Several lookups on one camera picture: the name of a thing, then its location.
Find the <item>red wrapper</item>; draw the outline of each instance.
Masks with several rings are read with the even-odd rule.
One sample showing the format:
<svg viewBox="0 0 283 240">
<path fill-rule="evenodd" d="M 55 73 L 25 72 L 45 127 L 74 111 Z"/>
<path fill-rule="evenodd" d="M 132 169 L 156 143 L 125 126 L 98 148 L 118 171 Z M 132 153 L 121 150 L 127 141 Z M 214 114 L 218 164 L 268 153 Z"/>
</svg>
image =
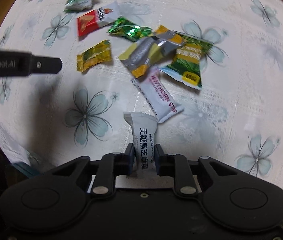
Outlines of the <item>red wrapper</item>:
<svg viewBox="0 0 283 240">
<path fill-rule="evenodd" d="M 100 7 L 77 18 L 78 36 L 83 36 L 93 32 L 103 26 L 106 26 L 120 16 L 117 1 Z"/>
</svg>

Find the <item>screw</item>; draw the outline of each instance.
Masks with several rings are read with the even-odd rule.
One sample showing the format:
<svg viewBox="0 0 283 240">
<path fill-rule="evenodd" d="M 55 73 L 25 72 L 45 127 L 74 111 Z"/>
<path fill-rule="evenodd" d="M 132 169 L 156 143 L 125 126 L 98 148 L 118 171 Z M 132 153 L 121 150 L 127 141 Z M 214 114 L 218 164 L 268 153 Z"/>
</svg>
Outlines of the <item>screw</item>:
<svg viewBox="0 0 283 240">
<path fill-rule="evenodd" d="M 92 189 L 92 192 L 98 195 L 104 195 L 106 193 L 108 193 L 108 188 L 104 187 L 104 186 L 98 186 L 98 187 L 94 187 Z"/>
<path fill-rule="evenodd" d="M 142 198 L 149 197 L 149 195 L 148 195 L 147 193 L 141 193 L 140 196 L 141 196 Z"/>
<path fill-rule="evenodd" d="M 194 194 L 196 192 L 196 189 L 194 187 L 185 186 L 185 187 L 182 187 L 180 189 L 180 192 L 182 194 L 191 195 L 191 194 Z"/>
</svg>

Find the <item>barcode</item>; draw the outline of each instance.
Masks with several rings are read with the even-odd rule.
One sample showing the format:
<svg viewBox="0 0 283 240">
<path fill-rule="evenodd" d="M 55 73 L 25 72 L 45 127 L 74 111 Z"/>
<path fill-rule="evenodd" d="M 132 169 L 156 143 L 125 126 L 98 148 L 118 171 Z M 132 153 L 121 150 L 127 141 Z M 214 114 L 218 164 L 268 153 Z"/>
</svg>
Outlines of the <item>barcode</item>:
<svg viewBox="0 0 283 240">
<path fill-rule="evenodd" d="M 104 9 L 102 7 L 97 9 L 97 17 L 99 21 L 102 21 L 105 17 Z"/>
</svg>

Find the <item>table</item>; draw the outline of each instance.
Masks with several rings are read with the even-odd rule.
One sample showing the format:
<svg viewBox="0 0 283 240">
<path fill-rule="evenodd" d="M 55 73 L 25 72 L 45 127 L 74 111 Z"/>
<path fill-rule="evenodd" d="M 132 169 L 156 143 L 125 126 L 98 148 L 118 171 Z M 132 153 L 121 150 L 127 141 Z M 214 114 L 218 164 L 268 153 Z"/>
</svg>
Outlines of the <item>table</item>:
<svg viewBox="0 0 283 240">
<path fill-rule="evenodd" d="M 94 1 L 98 8 L 114 0 Z M 158 125 L 156 143 L 191 160 L 209 155 L 283 188 L 283 2 L 117 1 L 123 16 L 136 24 L 153 29 L 162 24 L 213 43 L 200 62 L 200 93 L 161 74 L 185 110 Z M 109 36 L 107 27 L 79 41 L 76 15 L 63 13 L 65 2 L 16 0 L 0 28 L 0 49 L 63 62 L 58 75 L 0 78 L 0 147 L 11 162 L 24 161 L 39 170 L 82 155 L 96 160 L 121 152 L 132 142 L 123 111 L 152 114 L 118 60 L 131 42 Z M 51 27 L 55 38 L 48 41 L 44 31 Z M 77 72 L 76 55 L 105 39 L 112 44 L 112 64 Z M 87 125 L 77 125 L 78 117 L 69 113 L 75 103 L 96 106 L 86 113 Z M 170 182 L 153 179 L 144 185 L 124 178 L 121 183 L 167 187 Z"/>
</svg>

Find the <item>yellow candy wrapper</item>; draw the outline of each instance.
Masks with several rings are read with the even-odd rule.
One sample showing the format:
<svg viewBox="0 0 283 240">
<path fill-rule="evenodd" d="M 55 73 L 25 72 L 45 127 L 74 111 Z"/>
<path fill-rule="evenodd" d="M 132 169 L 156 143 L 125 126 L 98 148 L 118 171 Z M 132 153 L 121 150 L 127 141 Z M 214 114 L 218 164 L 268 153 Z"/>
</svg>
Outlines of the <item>yellow candy wrapper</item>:
<svg viewBox="0 0 283 240">
<path fill-rule="evenodd" d="M 151 65 L 184 44 L 186 41 L 180 35 L 160 25 L 148 37 L 133 43 L 119 59 L 135 78 L 139 78 Z"/>
<path fill-rule="evenodd" d="M 84 53 L 77 55 L 77 71 L 84 72 L 90 67 L 105 61 L 112 61 L 109 40 L 102 41 Z"/>
</svg>

